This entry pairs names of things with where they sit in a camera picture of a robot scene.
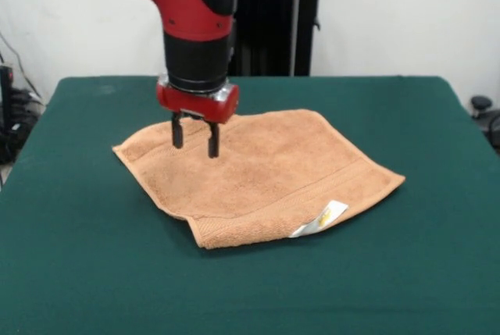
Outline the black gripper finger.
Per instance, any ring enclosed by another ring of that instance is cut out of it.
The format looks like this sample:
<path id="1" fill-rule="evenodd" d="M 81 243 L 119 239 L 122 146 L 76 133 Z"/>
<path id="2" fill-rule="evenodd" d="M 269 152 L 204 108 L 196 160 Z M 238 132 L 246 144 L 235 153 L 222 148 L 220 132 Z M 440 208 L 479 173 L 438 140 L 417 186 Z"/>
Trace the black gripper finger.
<path id="1" fill-rule="evenodd" d="M 220 154 L 220 128 L 218 123 L 207 122 L 210 129 L 210 137 L 208 139 L 208 156 L 211 159 L 219 157 Z"/>
<path id="2" fill-rule="evenodd" d="M 184 144 L 183 129 L 180 123 L 182 114 L 173 112 L 171 118 L 172 142 L 175 148 L 182 148 Z"/>

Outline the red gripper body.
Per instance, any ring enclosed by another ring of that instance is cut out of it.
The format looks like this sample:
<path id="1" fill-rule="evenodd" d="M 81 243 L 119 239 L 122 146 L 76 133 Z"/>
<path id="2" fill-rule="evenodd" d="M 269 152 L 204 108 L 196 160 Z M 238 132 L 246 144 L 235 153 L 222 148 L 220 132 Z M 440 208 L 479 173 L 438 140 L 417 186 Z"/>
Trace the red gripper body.
<path id="1" fill-rule="evenodd" d="M 182 91 L 169 82 L 166 73 L 159 76 L 156 85 L 156 96 L 161 106 L 210 123 L 225 124 L 236 112 L 239 94 L 239 86 L 227 80 L 218 91 L 207 94 Z"/>

